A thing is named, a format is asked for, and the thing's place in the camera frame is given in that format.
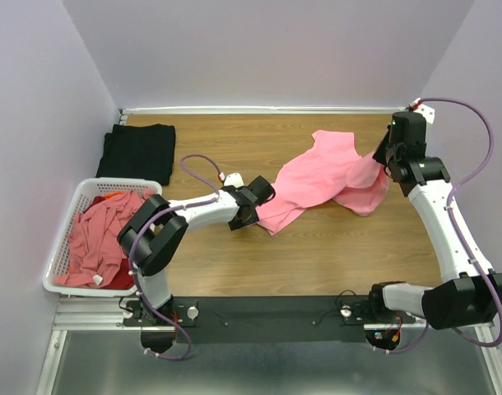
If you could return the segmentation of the pink t shirt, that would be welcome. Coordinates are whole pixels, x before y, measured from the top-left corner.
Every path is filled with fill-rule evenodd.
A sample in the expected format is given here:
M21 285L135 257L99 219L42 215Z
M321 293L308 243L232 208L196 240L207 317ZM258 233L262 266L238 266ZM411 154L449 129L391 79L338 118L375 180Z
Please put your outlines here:
M371 154L357 153L352 132L318 130L312 138L311 148L279 170L273 183L276 196L258 208L258 224L270 235L328 201L368 216L387 195L383 166Z

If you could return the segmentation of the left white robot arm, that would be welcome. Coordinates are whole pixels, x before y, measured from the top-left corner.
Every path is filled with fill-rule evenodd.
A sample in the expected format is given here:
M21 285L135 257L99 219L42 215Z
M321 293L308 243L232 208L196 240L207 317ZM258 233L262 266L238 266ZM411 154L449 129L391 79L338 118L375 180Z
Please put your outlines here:
M149 197L117 236L143 300L142 316L153 325L169 318L172 294L165 269L186 233L215 224L231 230L254 225L258 208L275 196L274 187L258 176L248 185L227 185L203 197Z

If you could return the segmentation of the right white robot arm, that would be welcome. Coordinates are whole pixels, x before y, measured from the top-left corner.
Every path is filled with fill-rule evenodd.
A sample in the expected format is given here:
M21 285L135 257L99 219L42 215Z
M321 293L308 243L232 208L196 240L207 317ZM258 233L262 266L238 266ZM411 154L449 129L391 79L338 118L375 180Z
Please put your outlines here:
M407 312L437 330L502 320L502 273L481 252L462 218L444 162L426 154L426 133L433 121L430 108L394 113L374 159L419 214L442 282L436 287L402 281L375 284L366 312L378 323L396 311Z

